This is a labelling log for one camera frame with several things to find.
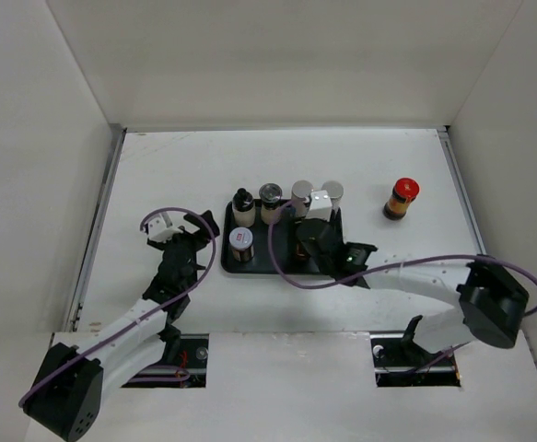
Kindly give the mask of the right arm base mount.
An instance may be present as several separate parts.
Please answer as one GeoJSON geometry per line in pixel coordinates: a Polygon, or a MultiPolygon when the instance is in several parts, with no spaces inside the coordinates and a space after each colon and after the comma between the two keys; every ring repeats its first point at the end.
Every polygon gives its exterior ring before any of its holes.
{"type": "Polygon", "coordinates": [[[460,374],[452,353],[429,353],[414,343],[421,315],[403,332],[370,334],[374,378],[379,388],[459,387],[460,374]]]}

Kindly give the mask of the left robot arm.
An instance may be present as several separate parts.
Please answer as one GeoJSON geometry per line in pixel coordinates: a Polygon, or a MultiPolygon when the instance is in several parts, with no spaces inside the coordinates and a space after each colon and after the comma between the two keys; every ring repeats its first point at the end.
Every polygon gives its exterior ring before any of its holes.
{"type": "Polygon", "coordinates": [[[53,345],[44,356],[19,408],[64,441],[77,441],[94,424],[101,404],[114,390],[156,363],[172,366],[180,356],[174,321],[188,306],[189,294],[208,275],[197,261],[220,234],[211,213],[182,210],[196,226],[188,232],[168,223],[168,209],[148,214],[140,228],[161,262],[145,293],[120,318],[82,343],[53,345]]]}

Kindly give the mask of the black-cap white bottle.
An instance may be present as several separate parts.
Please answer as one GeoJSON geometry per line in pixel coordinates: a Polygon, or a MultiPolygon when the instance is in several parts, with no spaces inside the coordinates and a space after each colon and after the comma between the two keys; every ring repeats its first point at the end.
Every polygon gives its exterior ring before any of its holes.
{"type": "Polygon", "coordinates": [[[238,227],[251,227],[255,222],[255,202],[252,194],[239,188],[232,197],[232,211],[238,227]]]}

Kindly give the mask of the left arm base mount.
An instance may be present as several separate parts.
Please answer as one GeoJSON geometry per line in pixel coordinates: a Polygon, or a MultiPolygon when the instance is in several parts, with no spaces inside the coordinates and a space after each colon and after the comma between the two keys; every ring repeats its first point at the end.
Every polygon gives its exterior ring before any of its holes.
{"type": "Polygon", "coordinates": [[[206,386],[208,334],[183,334],[168,343],[161,359],[123,385],[126,389],[200,389],[206,386]]]}

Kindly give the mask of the white-lid brown jar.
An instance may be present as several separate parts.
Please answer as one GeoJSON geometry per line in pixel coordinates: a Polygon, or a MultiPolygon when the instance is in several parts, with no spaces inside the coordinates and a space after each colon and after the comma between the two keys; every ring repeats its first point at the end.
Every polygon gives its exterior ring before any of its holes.
{"type": "Polygon", "coordinates": [[[228,242],[236,261],[249,262],[253,258],[253,234],[248,228],[234,228],[229,234],[228,242]]]}

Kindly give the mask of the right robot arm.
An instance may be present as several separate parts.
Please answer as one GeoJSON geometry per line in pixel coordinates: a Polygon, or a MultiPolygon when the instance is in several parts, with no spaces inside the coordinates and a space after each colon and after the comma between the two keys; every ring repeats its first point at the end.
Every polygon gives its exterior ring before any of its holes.
{"type": "Polygon", "coordinates": [[[296,237],[320,272],[343,285],[399,291],[449,305],[441,313],[410,319],[400,350],[411,364],[472,341],[501,349],[517,341],[529,294],[490,257],[410,264],[373,245],[344,242],[330,224],[318,219],[301,222],[296,237]]]}

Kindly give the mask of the silver-cap shaker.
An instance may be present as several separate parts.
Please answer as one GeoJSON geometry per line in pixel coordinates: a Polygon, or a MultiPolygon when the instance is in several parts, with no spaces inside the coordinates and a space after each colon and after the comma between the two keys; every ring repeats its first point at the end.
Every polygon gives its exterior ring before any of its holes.
{"type": "Polygon", "coordinates": [[[344,186],[337,180],[328,180],[322,184],[321,189],[328,193],[333,211],[337,213],[344,196],[344,186]]]}
{"type": "Polygon", "coordinates": [[[308,180],[298,180],[292,185],[291,202],[295,218],[302,218],[307,214],[313,190],[313,184],[308,180]]]}

